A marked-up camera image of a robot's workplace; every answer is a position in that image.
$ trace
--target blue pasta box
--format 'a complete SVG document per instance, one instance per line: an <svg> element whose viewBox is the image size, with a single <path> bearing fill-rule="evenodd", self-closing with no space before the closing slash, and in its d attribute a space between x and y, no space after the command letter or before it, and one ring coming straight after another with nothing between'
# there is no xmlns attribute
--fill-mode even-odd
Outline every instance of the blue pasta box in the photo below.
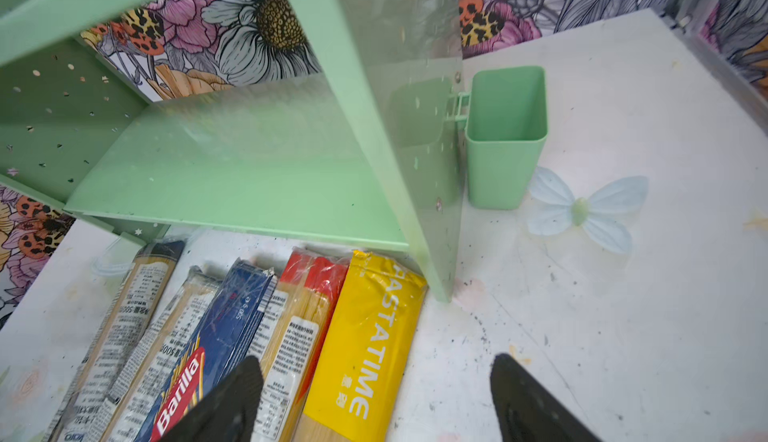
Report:
<svg viewBox="0 0 768 442"><path fill-rule="evenodd" d="M246 356L277 277L237 259L210 304L134 442L155 442Z"/></svg>

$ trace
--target yellow pasta package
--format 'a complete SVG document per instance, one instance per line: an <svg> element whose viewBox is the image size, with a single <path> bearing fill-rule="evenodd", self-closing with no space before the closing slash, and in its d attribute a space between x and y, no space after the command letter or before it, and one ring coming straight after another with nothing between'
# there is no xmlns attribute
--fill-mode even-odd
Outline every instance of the yellow pasta package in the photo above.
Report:
<svg viewBox="0 0 768 442"><path fill-rule="evenodd" d="M294 441L384 441L426 280L355 251Z"/></svg>

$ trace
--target spaghetti package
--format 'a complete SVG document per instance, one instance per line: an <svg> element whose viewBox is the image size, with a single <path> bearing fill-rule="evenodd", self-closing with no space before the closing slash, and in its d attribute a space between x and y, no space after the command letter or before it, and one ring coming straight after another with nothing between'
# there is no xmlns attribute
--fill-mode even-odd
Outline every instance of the spaghetti package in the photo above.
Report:
<svg viewBox="0 0 768 442"><path fill-rule="evenodd" d="M246 356L277 279L237 259L155 399L135 442L155 442Z"/></svg>
<svg viewBox="0 0 768 442"><path fill-rule="evenodd" d="M347 265L293 249L248 352L264 373L251 442L291 440Z"/></svg>
<svg viewBox="0 0 768 442"><path fill-rule="evenodd" d="M221 286L193 266L158 320L144 332L107 393L86 442L133 442L181 351Z"/></svg>
<svg viewBox="0 0 768 442"><path fill-rule="evenodd" d="M355 251L293 440L384 441L426 290L394 260Z"/></svg>
<svg viewBox="0 0 768 442"><path fill-rule="evenodd" d="M64 404L48 428L53 442L79 442L104 402L130 352L147 328L170 275L176 268L184 241L150 243L134 257L128 274L101 322Z"/></svg>

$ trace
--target green plastic cup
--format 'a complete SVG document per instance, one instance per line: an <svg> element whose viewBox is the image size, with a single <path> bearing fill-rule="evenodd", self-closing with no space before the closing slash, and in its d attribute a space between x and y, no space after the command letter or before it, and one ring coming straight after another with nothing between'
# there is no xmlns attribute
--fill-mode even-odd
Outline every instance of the green plastic cup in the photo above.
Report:
<svg viewBox="0 0 768 442"><path fill-rule="evenodd" d="M516 209L547 140L547 92L540 66L480 71L467 120L469 202Z"/></svg>

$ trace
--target daisy print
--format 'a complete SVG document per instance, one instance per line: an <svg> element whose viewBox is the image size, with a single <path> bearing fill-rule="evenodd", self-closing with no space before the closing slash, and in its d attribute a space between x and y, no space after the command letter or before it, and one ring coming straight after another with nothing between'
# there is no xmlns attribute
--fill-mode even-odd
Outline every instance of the daisy print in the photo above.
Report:
<svg viewBox="0 0 768 442"><path fill-rule="evenodd" d="M216 0L203 20L225 28L216 63L241 86L320 71L312 47L288 0Z"/></svg>

